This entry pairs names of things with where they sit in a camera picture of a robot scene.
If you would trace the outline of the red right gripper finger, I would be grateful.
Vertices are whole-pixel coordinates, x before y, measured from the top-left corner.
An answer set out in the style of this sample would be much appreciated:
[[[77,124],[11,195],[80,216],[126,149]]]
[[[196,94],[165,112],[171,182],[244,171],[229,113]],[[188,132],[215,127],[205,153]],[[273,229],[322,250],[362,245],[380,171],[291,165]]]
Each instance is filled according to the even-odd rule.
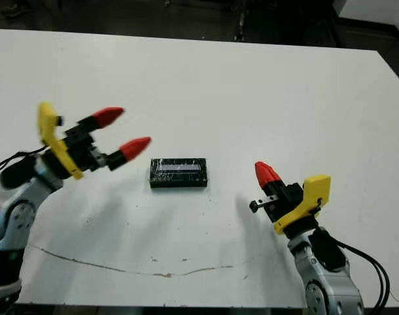
[[[285,184],[275,170],[261,162],[261,188],[265,194],[279,194]]]
[[[255,174],[263,192],[267,196],[270,196],[279,183],[279,175],[271,166],[262,161],[257,161],[255,163]]]

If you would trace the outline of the right gripper body with yellow part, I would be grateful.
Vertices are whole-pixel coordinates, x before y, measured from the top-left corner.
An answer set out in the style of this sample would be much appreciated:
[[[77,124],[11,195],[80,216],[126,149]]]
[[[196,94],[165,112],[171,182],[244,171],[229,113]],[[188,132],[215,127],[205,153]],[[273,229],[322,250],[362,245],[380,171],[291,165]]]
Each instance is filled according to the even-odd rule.
[[[277,234],[298,235],[317,227],[317,213],[329,201],[331,177],[317,175],[304,184],[285,184],[279,194],[250,202],[253,213],[263,208]]]

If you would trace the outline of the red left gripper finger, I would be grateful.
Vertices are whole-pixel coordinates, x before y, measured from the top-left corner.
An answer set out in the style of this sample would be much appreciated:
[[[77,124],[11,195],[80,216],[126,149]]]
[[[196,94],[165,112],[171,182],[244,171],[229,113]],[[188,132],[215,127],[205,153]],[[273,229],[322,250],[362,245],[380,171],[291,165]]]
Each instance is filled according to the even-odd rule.
[[[97,129],[103,129],[111,125],[125,109],[118,106],[110,106],[89,115],[77,122],[86,132],[90,133]]]
[[[146,136],[130,140],[126,144],[120,146],[117,151],[107,157],[107,166],[109,170],[113,171],[135,159],[148,147],[151,141],[152,139]]]

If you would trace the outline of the left gripper body with yellow part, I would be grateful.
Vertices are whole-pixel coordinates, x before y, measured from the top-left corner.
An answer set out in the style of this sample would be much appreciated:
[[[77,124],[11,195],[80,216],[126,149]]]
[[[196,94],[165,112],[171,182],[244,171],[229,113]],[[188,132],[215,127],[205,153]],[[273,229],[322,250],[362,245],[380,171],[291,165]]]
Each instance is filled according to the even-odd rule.
[[[52,105],[42,102],[38,105],[37,128],[42,143],[47,146],[43,161],[61,179],[73,177],[78,180],[86,170],[97,170],[107,166],[107,155],[94,145],[91,133],[108,125],[102,116],[108,109],[89,115],[64,132],[64,138],[58,138],[57,127],[62,124],[62,117]]]

